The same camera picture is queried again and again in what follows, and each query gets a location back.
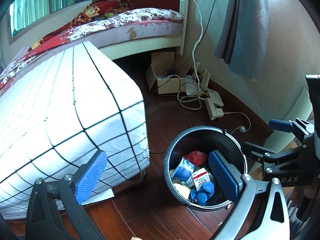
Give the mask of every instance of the red blanket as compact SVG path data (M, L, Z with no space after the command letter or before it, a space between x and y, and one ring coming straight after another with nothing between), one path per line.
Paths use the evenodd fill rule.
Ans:
M106 13L110 13L115 8L118 8L119 6L120 6L120 3L118 1L96 0L92 2L90 5L88 5L87 8L81 13L79 13L71 22L68 22L67 24L63 25L61 28L47 34L46 36L41 38L39 41L36 41L33 45L31 45L29 51L35 49L40 44L43 44L44 42L54 38L58 34L68 29L91 22L95 17L99 17ZM58 42L58 44L56 44L57 46L63 44L58 40L57 42Z

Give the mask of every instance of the power strip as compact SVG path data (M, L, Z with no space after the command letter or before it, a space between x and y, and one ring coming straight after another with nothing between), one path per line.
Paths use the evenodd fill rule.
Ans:
M219 95L219 93L217 91L214 91L212 89L208 89L209 91L209 96L212 100L212 102L219 107L223 107L223 102L221 99L221 96Z
M223 117L223 110L221 108L216 108L211 98L206 98L205 106L207 107L207 111L211 121L218 117Z

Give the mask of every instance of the bedsheet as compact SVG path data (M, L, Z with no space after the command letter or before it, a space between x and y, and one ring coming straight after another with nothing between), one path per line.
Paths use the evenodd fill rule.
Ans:
M2 216L25 218L35 179L74 173L97 148L108 164L91 197L149 166L141 91L87 41L43 62L0 98Z
M183 15L167 9L140 8L118 14L112 18L90 22L51 38L28 52L22 58L14 61L0 75L0 96L7 91L12 83L12 78L19 73L28 63L35 60L38 56L63 44L78 40L82 37L97 33L103 30L117 28L132 23L139 23L152 20L168 20L172 22L183 22Z

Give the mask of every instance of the red plastic bag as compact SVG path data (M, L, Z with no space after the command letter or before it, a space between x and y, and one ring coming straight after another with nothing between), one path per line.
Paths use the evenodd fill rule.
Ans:
M196 167L200 167L206 164L208 160L208 155L200 151L192 151L184 155L184 158L190 161Z

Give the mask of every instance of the trash can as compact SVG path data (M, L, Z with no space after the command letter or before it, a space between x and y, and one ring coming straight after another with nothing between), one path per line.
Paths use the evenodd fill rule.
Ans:
M174 170L185 154L199 150L209 154L213 150L219 150L225 159L237 167L242 173L248 172L248 164L245 156L241 152L240 144L227 133L212 126L196 126L180 133L169 145L164 156L164 178L175 196L185 206L199 211L213 211L227 207L232 202L226 199L218 183L214 187L214 195L208 199L205 205L197 205L183 198L173 186L170 170Z

